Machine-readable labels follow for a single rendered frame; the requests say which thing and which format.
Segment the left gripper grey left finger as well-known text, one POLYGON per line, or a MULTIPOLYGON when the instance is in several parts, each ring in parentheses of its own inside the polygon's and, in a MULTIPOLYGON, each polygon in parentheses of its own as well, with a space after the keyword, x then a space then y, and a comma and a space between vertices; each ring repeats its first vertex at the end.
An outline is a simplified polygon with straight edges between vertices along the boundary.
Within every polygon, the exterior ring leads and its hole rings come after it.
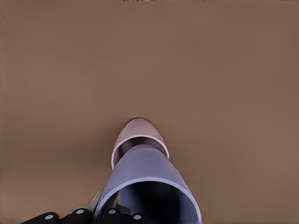
POLYGON ((102 190, 99 190, 89 204, 72 209, 64 217, 60 217, 55 212, 46 212, 23 222, 23 224, 91 224, 101 194, 102 190))

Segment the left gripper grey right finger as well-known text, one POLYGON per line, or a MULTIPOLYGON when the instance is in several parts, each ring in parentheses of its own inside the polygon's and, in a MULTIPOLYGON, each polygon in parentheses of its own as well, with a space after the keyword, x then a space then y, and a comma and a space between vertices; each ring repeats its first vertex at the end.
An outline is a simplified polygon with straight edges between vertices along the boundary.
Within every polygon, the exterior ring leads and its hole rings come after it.
POLYGON ((121 196, 115 193, 103 207, 100 224, 152 224, 152 217, 144 212, 131 213, 120 205, 121 196))

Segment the purple cup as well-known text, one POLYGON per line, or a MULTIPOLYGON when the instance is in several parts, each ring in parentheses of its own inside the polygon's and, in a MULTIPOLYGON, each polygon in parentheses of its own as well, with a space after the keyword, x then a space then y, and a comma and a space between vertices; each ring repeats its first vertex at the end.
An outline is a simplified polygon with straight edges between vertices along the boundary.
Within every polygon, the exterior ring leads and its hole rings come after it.
POLYGON ((108 200, 120 194, 120 205, 144 212, 160 224, 201 224, 195 198, 170 160, 150 145, 129 149, 114 167, 93 221, 100 222, 108 200))

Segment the pink cup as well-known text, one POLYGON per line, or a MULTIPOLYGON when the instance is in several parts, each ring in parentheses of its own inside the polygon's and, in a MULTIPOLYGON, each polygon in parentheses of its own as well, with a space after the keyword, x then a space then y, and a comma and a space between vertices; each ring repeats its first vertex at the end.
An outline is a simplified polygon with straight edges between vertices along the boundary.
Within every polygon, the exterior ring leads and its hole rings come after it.
POLYGON ((154 124, 145 118, 136 117, 129 120, 120 131, 112 152, 111 167, 115 168, 124 154, 138 145, 150 145, 166 158, 170 157, 166 143, 154 124))

